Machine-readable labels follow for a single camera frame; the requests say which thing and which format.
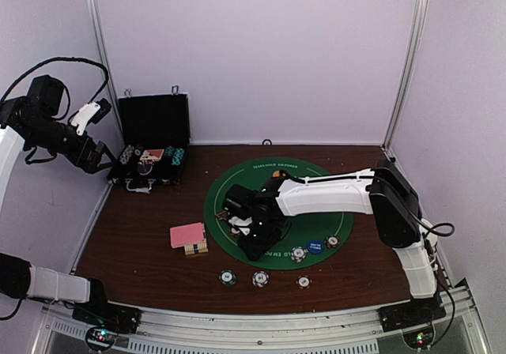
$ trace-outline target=green poker mat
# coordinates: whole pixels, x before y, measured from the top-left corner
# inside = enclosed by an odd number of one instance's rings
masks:
[[[353,215],[348,213],[310,213],[289,217],[283,229],[285,238],[276,243],[258,261],[247,259],[246,254],[237,246],[237,239],[229,234],[229,226],[220,221],[216,215],[223,211],[222,203],[225,193],[234,183],[252,190],[259,190],[276,170],[284,169],[295,176],[329,175],[327,171],[304,160],[292,158],[262,158],[250,160],[226,171],[211,186],[205,204],[205,225],[208,232],[220,247],[244,263],[261,269],[291,270],[313,266],[334,255],[344,245],[353,227]],[[324,246],[323,253],[311,254],[307,250],[310,240],[322,242],[329,235],[339,238],[341,244],[336,249]],[[301,263],[291,259],[294,247],[303,247],[306,258]]]

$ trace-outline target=blue button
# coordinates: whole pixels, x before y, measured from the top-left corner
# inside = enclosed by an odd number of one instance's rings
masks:
[[[313,239],[308,242],[308,251],[311,254],[322,254],[323,253],[323,242],[317,239]]]

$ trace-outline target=case lid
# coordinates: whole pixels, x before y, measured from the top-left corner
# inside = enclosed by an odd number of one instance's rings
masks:
[[[119,99],[123,139],[128,145],[162,149],[190,143],[188,95],[155,95]]]

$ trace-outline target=wooden table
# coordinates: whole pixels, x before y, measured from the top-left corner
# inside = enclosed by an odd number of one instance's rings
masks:
[[[180,186],[155,186],[150,195],[114,187],[77,275],[102,280],[111,301],[202,313],[336,311],[409,299],[397,256],[380,242],[372,216],[356,215],[337,254],[307,269],[271,271],[265,288],[251,284],[254,267],[225,253],[209,235],[207,254],[185,256],[170,247],[171,226],[203,221],[206,193],[217,177],[267,156],[306,160],[330,173],[368,168],[384,158],[373,146],[191,146]],[[235,286],[219,282],[223,269],[237,274]],[[311,288],[296,286],[299,275],[312,279]]]

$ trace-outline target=open case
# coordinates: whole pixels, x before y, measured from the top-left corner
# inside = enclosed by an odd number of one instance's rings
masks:
[[[108,181],[141,193],[154,184],[179,184],[190,143],[187,94],[125,97],[119,116],[125,148]],[[160,150],[161,158],[140,161],[145,150]]]

